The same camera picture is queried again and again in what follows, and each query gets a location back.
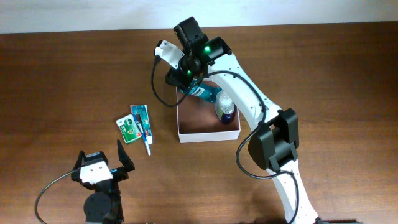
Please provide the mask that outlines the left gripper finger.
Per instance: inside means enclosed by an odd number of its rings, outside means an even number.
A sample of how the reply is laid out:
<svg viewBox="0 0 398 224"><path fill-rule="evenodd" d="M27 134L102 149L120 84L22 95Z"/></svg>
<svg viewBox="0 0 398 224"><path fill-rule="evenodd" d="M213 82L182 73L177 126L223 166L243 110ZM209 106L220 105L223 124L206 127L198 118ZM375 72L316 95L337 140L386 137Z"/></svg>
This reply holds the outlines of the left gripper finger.
<svg viewBox="0 0 398 224"><path fill-rule="evenodd" d="M78 159L75 163L75 169L79 170L85 163L85 153L83 151L79 152Z"/></svg>
<svg viewBox="0 0 398 224"><path fill-rule="evenodd" d="M125 152L123 145L119 139L117 139L117 147L118 147L118 158L126 172L130 172L135 170L135 165L131 158Z"/></svg>

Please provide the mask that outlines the blue mouthwash bottle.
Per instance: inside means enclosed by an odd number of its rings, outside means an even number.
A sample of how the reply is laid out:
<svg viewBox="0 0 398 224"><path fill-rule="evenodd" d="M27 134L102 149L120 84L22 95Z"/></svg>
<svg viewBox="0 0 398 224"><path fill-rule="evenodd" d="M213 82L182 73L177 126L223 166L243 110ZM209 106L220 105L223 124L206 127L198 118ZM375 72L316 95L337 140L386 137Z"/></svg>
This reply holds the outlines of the blue mouthwash bottle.
<svg viewBox="0 0 398 224"><path fill-rule="evenodd" d="M200 83L194 86L190 91L189 95L201 98L207 102L215 103L216 96L222 89L220 87L213 87L205 83Z"/></svg>

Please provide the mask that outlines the clear pump sanitizer bottle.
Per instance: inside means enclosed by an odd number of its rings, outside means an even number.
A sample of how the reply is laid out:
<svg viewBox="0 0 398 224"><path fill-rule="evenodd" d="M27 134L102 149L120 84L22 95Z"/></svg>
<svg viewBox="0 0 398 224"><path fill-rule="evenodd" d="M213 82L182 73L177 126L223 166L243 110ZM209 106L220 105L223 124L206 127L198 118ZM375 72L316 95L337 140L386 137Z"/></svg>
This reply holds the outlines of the clear pump sanitizer bottle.
<svg viewBox="0 0 398 224"><path fill-rule="evenodd" d="M235 117L235 104L224 90L216 96L215 111L222 124L230 124Z"/></svg>

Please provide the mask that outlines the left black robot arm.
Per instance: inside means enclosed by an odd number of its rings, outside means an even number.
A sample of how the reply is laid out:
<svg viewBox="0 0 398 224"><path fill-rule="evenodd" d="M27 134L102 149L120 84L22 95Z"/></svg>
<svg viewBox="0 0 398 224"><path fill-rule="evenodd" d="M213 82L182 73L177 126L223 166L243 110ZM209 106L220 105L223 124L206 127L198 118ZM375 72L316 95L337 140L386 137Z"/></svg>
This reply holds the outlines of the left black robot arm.
<svg viewBox="0 0 398 224"><path fill-rule="evenodd" d="M117 140L117 150L122 166L113 169L109 168L104 152L79 152L71 180L93 191L83 205L85 223L114 224L124 221L119 183L129 178L128 173L134 171L135 166L120 140Z"/></svg>

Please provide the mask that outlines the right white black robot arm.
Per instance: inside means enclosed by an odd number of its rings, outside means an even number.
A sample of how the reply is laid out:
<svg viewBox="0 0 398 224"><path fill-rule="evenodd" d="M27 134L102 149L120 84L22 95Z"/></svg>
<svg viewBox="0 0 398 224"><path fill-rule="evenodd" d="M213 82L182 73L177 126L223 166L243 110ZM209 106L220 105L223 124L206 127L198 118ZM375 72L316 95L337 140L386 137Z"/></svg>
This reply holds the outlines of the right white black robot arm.
<svg viewBox="0 0 398 224"><path fill-rule="evenodd" d="M312 207L300 171L299 119L292 108L283 110L254 84L221 38L209 39L194 17L174 27L177 47L161 40L154 55L170 65L166 82L189 91L208 78L232 99L245 117L251 133L243 140L252 160L267 171L282 201L288 223L321 223Z"/></svg>

